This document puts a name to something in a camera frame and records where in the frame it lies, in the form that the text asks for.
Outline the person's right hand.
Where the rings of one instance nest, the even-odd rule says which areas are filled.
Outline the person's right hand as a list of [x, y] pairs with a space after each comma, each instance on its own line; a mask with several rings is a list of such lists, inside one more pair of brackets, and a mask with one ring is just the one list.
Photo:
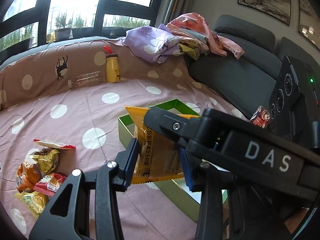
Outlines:
[[290, 233], [293, 233], [307, 214], [308, 209], [302, 208], [297, 213], [285, 220], [285, 225]]

